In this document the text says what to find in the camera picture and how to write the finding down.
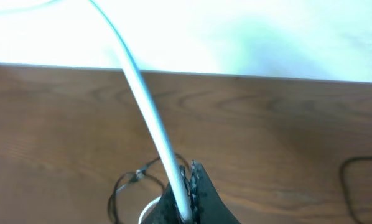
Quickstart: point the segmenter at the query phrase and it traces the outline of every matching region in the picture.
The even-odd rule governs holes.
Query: thin white wire
[[[146,207],[143,208],[142,212],[141,212],[141,215],[139,216],[139,221],[137,222],[138,224],[141,224],[143,219],[144,219],[144,216],[146,214],[147,211],[150,210],[151,207],[157,205],[157,203],[159,203],[159,200],[161,198],[161,195],[158,196],[156,199],[154,199],[153,201],[149,202]]]
[[[103,16],[108,25],[110,25],[119,40],[117,50],[119,61],[123,66],[125,77],[131,87],[131,91],[142,112],[143,118],[149,128],[154,144],[156,145],[157,151],[160,155],[162,164],[164,165],[169,184],[174,193],[180,217],[184,223],[191,223],[192,210],[190,208],[188,193],[180,174],[178,162],[176,161],[174,152],[172,151],[168,135],[164,129],[164,125],[162,124],[149,90],[147,89],[143,77],[118,30],[100,7],[93,0],[90,0],[90,2]]]

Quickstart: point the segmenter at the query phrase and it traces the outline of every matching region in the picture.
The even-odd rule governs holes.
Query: wooden floor
[[[337,169],[372,155],[372,84],[145,78],[174,149],[202,162],[241,223],[352,223]],[[0,67],[0,223],[109,223],[116,179],[156,155],[121,72]],[[348,181],[372,223],[372,162]],[[124,222],[157,193],[126,189]]]

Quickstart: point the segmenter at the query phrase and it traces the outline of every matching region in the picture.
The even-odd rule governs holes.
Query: white cord
[[[176,161],[174,152],[172,151],[168,135],[164,129],[164,125],[160,119],[157,108],[153,99],[144,83],[143,77],[132,58],[129,49],[119,32],[111,23],[107,15],[100,9],[100,7],[90,0],[92,5],[104,17],[106,22],[110,25],[119,40],[119,49],[117,50],[119,61],[123,66],[125,77],[131,87],[131,91],[136,99],[137,105],[142,112],[143,118],[149,128],[150,134],[156,145],[157,151],[160,155],[162,164],[167,173],[169,184],[171,185],[172,192],[174,193],[175,201],[180,213],[180,217],[184,223],[191,223],[192,210],[190,208],[190,200],[182,176],[178,162]]]
[[[154,199],[153,201],[149,202],[146,207],[143,208],[143,211],[141,213],[141,215],[139,216],[139,221],[137,222],[138,224],[141,224],[143,219],[144,219],[144,216],[146,214],[147,211],[150,210],[151,207],[157,205],[157,203],[159,203],[159,200],[161,198],[161,195],[158,196],[156,199]]]

